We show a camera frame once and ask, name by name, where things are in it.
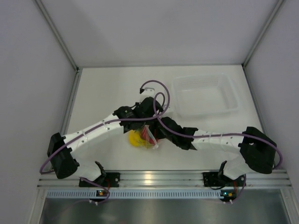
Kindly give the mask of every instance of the reflective metal panel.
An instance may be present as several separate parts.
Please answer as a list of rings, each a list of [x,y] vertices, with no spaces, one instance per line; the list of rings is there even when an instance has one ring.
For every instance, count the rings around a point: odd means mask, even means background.
[[[235,204],[204,199],[112,199],[96,206],[46,199],[40,224],[289,224],[279,190],[246,190]]]

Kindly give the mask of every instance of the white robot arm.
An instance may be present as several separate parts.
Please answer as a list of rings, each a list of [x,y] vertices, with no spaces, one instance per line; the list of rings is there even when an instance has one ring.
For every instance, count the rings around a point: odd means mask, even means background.
[[[134,109],[122,106],[107,118],[81,131],[65,136],[54,134],[49,144],[48,157],[57,178],[76,175],[101,185],[106,176],[103,167],[97,161],[82,159],[81,153],[85,153],[89,146],[99,144],[107,138],[137,130],[144,125],[154,128],[158,139],[166,138],[183,150],[209,149],[237,154],[235,159],[225,161],[219,172],[230,180],[253,171],[271,173],[275,157],[275,150],[271,146],[248,137],[227,136],[193,127],[181,127],[170,118],[171,112],[164,113],[159,120],[152,119],[155,114],[154,103],[159,111],[163,111],[163,106],[154,100],[154,94],[152,88],[145,89],[141,93],[140,103],[136,103]],[[243,133],[264,139],[276,146],[272,140],[253,127],[248,127]]]

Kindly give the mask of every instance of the black bracket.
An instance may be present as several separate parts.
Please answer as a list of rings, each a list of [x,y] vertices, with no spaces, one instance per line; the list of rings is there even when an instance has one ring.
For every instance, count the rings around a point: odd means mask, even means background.
[[[259,137],[270,142],[274,146],[277,146],[275,142],[273,142],[255,127],[247,127],[243,134]],[[240,143],[238,146],[240,147],[240,153],[245,162],[252,170],[261,174],[272,173],[276,153],[275,149],[264,142],[248,137],[244,137],[242,143]]]
[[[120,173],[113,173],[113,172],[106,172],[106,176],[105,178],[101,178],[101,176],[99,178],[97,178],[96,180],[94,180],[93,182],[108,188],[118,188],[119,187],[119,181],[121,179],[121,174]],[[93,184],[87,183],[85,181],[80,180],[79,181],[79,187],[81,188],[94,188],[95,186]]]
[[[64,139],[65,137],[62,137],[60,133],[51,136],[47,152],[48,157],[65,144]],[[75,173],[78,169],[79,163],[73,159],[71,151],[71,148],[65,147],[50,161],[58,179],[64,179]]]
[[[244,184],[243,176],[239,176],[233,181],[229,178],[219,177],[218,172],[204,172],[203,178],[205,187],[234,187],[234,181],[237,187],[242,187]]]

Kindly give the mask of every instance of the red object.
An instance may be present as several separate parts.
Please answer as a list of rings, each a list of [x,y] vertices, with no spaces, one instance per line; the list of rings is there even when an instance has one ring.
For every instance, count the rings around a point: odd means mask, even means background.
[[[234,189],[235,189],[235,193],[237,193],[237,183],[234,181]]]
[[[151,145],[154,145],[154,144],[155,144],[154,141],[153,141],[153,139],[149,136],[146,127],[142,128],[142,130],[140,131],[140,137],[141,137],[143,140],[148,141]]]
[[[108,190],[110,189],[110,181],[108,179],[106,179],[106,181],[108,182]]]

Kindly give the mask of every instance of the white wall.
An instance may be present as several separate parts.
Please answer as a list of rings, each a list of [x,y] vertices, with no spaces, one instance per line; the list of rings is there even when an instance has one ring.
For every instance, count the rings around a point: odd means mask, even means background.
[[[0,223],[21,224],[74,71],[33,1],[1,1],[0,32]]]
[[[42,0],[79,66],[241,64],[277,0]]]
[[[287,0],[246,71],[299,199],[299,1]]]

